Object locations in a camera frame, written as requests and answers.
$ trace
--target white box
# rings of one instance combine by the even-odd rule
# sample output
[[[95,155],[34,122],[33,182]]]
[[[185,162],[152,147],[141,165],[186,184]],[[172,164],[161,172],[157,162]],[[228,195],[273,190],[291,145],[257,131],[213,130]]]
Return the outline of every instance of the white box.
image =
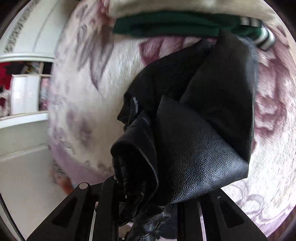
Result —
[[[10,114],[17,115],[39,111],[39,75],[13,75],[11,79]]]

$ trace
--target white floor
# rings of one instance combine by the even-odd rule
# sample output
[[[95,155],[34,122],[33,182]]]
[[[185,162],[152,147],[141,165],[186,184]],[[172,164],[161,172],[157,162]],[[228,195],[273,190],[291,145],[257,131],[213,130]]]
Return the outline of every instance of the white floor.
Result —
[[[46,146],[0,158],[0,192],[25,239],[66,197],[49,176],[51,161]],[[2,208],[0,215],[11,228]]]

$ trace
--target red fabric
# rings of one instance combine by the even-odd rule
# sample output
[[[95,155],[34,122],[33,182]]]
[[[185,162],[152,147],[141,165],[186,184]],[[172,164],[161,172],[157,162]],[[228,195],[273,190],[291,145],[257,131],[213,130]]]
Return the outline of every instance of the red fabric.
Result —
[[[3,86],[9,90],[12,75],[6,73],[6,66],[10,63],[0,63],[0,87]]]

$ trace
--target green fabric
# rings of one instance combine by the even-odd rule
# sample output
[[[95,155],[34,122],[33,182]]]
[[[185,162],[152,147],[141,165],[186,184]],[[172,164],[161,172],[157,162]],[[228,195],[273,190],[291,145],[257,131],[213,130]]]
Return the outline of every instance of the green fabric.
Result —
[[[240,17],[235,15],[168,11],[118,18],[113,33],[135,37],[218,37],[220,29],[227,29],[236,35],[252,39],[257,39],[261,34],[261,27],[241,25]]]

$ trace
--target striped cuff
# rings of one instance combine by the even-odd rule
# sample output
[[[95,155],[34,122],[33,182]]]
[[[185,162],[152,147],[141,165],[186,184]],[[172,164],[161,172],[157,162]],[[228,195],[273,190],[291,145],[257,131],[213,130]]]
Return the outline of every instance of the striped cuff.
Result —
[[[249,18],[245,16],[240,17],[241,25],[260,27],[261,34],[257,39],[254,39],[254,44],[261,48],[262,50],[267,51],[275,43],[274,34],[267,28],[262,21],[256,18]]]

